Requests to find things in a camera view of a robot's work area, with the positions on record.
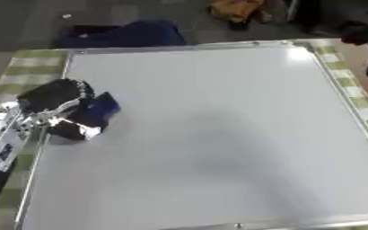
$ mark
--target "table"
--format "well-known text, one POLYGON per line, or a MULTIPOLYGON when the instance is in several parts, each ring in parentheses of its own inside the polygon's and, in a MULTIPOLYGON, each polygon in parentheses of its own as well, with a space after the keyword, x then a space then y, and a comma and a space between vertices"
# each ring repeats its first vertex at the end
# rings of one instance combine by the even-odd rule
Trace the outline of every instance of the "table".
MULTIPOLYGON (((330 68, 331 72, 337 76, 337 80, 344 86, 344 90, 347 93, 347 95, 352 98, 352 101, 354 102, 355 106, 360 108, 361 114, 360 116, 364 118, 364 120, 368 123, 368 101, 365 98, 365 94, 355 94, 355 88, 359 88, 358 84, 356 83, 355 79, 353 78, 353 74, 348 71, 344 65, 344 63, 341 61, 341 59, 338 58, 337 52, 334 50, 334 48, 326 43, 323 42, 323 40, 311 40, 311 43, 314 44, 315 50, 317 53, 319 53, 323 60, 326 61, 327 66, 330 68)), ((55 65, 55 59, 62 58, 63 52, 48 52, 46 50, 40 50, 40 51, 23 51, 17 53, 15 59, 14 59, 14 65, 11 67, 12 71, 9 71, 7 75, 4 77, 4 82, 0 82, 0 94, 12 94, 17 93, 18 90, 15 88, 9 88, 4 87, 4 84, 9 84, 9 81, 12 81, 10 76, 18 76, 17 79, 19 81, 22 80, 23 73, 30 73, 31 70, 35 71, 35 74, 38 75, 38 78, 44 79, 42 77, 47 76, 50 77, 51 75, 56 76, 60 74, 60 67, 62 65, 55 65), (46 66, 45 68, 37 68, 35 67, 32 62, 34 60, 38 60, 36 63, 41 63, 43 66, 46 66), (21 66, 24 66, 24 70, 30 70, 28 72, 26 71, 19 71, 21 70, 21 66)), ((31 162, 31 157, 27 157, 28 160, 26 164, 22 165, 20 168, 21 170, 27 170, 29 169, 29 165, 31 162)), ((1 198, 0 202, 0 229, 9 229, 12 225, 13 215, 14 215, 14 209, 17 207, 17 202, 15 202, 15 198, 18 198, 18 196, 13 195, 18 194, 15 192, 15 189, 7 188, 4 190, 4 194, 1 198)), ((368 225, 368 221, 364 221, 363 223, 354 223, 358 225, 368 225)))
POLYGON ((353 98, 342 101, 344 79, 323 75, 309 48, 74 56, 66 75, 110 91, 123 111, 91 142, 48 142, 22 229, 368 221, 368 124, 354 116, 353 98))

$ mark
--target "floor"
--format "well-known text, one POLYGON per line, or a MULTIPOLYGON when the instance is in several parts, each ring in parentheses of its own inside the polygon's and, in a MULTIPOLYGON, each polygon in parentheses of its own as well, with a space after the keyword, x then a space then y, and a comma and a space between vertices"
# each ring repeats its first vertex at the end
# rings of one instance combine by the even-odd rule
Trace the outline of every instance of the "floor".
POLYGON ((126 24, 136 20, 175 22, 190 44, 311 38, 288 24, 252 22, 247 31, 230 31, 212 19, 213 0, 0 0, 0 51, 46 49, 66 24, 126 24), (63 19, 62 15, 71 17, 63 19))

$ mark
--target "blue object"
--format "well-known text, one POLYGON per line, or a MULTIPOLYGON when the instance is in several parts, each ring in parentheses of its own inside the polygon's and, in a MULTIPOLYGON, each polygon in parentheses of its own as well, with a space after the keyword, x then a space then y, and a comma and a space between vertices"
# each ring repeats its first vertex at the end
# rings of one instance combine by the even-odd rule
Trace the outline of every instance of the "blue object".
POLYGON ((109 92, 102 93, 96 97, 85 109, 80 113, 87 119, 103 119, 109 120, 116 112, 120 111, 119 104, 114 100, 109 92))
POLYGON ((187 45, 177 27, 165 20, 138 21, 87 37, 61 37, 56 41, 58 49, 86 48, 138 48, 187 45))

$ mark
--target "whiteboard frame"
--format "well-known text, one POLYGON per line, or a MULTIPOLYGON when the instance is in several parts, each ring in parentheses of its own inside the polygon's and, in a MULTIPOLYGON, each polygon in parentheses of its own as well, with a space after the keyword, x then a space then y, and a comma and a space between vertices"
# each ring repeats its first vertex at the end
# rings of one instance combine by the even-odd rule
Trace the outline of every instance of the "whiteboard frame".
MULTIPOLYGON (((78 55, 101 55, 101 54, 117 54, 117 53, 142 53, 142 52, 169 52, 169 51, 190 51, 190 50, 216 50, 216 49, 257 49, 261 47, 270 48, 294 48, 304 47, 312 55, 314 61, 321 68, 323 75, 332 85, 334 91, 340 96, 341 101, 347 107, 347 110, 354 118, 357 125, 363 131, 368 139, 368 124, 359 116, 357 108, 348 99, 342 86, 335 80, 335 77, 330 72, 325 62, 318 56, 314 47, 311 45, 311 40, 274 40, 274 41, 241 41, 227 43, 202 44, 196 46, 183 47, 156 47, 156 48, 111 48, 111 49, 73 49, 68 51, 65 66, 62 71, 61 78, 67 78, 71 64, 74 62, 74 57, 78 55)), ((29 173, 27 184, 22 194, 22 200, 18 208, 15 220, 14 229, 23 229, 23 220, 26 216, 27 209, 31 200, 31 194, 34 190, 35 174, 38 167, 38 162, 41 157, 43 146, 47 144, 49 134, 43 134, 40 138, 41 146, 35 156, 33 166, 29 173)), ((182 227, 164 230, 255 230, 255 229, 305 229, 305 228, 338 228, 349 226, 368 226, 368 214, 366 215, 347 215, 336 216, 324 219, 309 219, 307 221, 297 221, 292 223, 282 222, 263 222, 263 223, 228 223, 218 226, 198 226, 198 227, 182 227)))

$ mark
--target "checkered tablecloth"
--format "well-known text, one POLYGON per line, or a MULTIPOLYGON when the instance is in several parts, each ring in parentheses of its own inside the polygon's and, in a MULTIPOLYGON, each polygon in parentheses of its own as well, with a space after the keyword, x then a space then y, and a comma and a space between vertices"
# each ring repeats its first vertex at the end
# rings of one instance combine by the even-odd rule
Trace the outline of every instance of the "checkered tablecloth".
MULTIPOLYGON (((342 87, 345 95, 358 109, 361 118, 368 125, 368 94, 360 86, 353 73, 329 40, 312 40, 311 45, 326 63, 336 82, 342 87)), ((33 50, 15 53, 10 66, 0 78, 0 102, 15 99, 15 95, 44 84, 61 76, 66 51, 33 50)), ((0 195, 0 230, 13 229, 16 209, 21 200, 22 188, 29 174, 34 155, 38 150, 38 142, 32 141, 18 155, 18 165, 9 182, 0 195)), ((347 230, 368 230, 368 226, 342 228, 347 230)))
MULTIPOLYGON (((18 51, 0 77, 0 102, 14 101, 15 96, 61 76, 66 51, 18 51)), ((22 196, 31 163, 38 150, 38 137, 32 137, 19 153, 18 164, 0 195, 0 230, 13 229, 13 220, 22 196)))

